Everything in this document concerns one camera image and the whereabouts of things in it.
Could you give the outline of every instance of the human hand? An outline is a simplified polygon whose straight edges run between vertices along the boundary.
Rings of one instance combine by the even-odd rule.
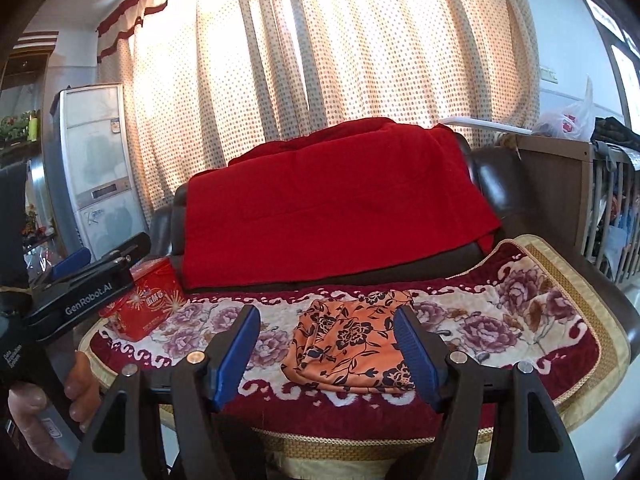
[[[76,352],[76,364],[65,381],[65,394],[73,401],[69,415],[86,431],[100,406],[100,388],[91,373],[89,358],[82,352]],[[35,384],[16,383],[9,390],[9,411],[31,450],[45,462],[69,469],[71,460],[36,417],[47,402],[47,396]]]

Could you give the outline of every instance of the red cloth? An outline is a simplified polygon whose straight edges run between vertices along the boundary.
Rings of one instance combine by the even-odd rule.
[[[367,119],[269,144],[190,180],[185,288],[379,269],[500,226],[446,126]]]

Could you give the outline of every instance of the floor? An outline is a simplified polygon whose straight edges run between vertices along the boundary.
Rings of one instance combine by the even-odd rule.
[[[640,283],[625,291],[640,310]],[[640,433],[640,358],[629,367],[622,384],[587,422],[571,434],[585,480],[612,480],[616,475],[616,454]],[[175,433],[162,428],[167,462],[178,451]],[[480,468],[479,480],[486,467]]]

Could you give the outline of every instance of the window frame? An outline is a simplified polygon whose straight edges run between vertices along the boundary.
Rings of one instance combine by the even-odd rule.
[[[636,48],[637,48],[639,44],[638,38],[635,38],[635,34],[633,32],[630,32],[628,27],[624,26],[624,23],[622,22],[622,20],[619,19],[619,17],[616,15],[615,12],[613,12],[611,7],[604,0],[591,0],[591,1],[595,3],[597,6],[599,6],[602,10],[604,10],[611,17],[611,19],[613,19],[614,22],[616,22],[616,25],[618,26],[620,31],[622,31],[622,35],[624,36],[626,34],[631,39],[631,41],[633,41],[633,43],[636,45]],[[629,105],[628,105],[628,99],[626,96],[626,90],[625,90],[622,74],[620,72],[620,67],[618,66],[618,62],[613,53],[612,47],[616,46],[625,56],[627,56],[633,62],[634,67],[636,69],[636,77],[638,78],[639,84],[640,84],[640,58],[636,56],[636,53],[631,49],[631,47],[629,47],[626,41],[620,40],[620,38],[617,37],[615,33],[611,32],[605,25],[603,25],[596,19],[596,17],[593,15],[593,11],[591,10],[591,7],[589,6],[587,0],[582,0],[582,2],[584,3],[584,6],[587,9],[587,12],[589,13],[589,15],[593,18],[593,23],[596,25],[596,28],[600,33],[600,37],[602,38],[602,43],[604,44],[604,47],[607,51],[607,55],[609,56],[609,63],[611,65],[611,68],[613,69],[613,75],[616,80],[616,87],[618,88],[618,94],[620,96],[620,105],[622,108],[622,115],[625,120],[625,126],[627,126],[628,128],[631,128],[631,114],[629,112]]]

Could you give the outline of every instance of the window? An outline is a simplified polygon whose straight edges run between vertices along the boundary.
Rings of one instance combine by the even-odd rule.
[[[618,47],[613,45],[611,49],[613,50],[613,57],[616,58],[616,63],[620,70],[622,85],[625,88],[631,129],[635,132],[640,132],[640,84],[638,84],[638,71],[634,66],[634,62]]]
[[[611,62],[626,126],[640,134],[640,50],[603,0],[584,0]]]

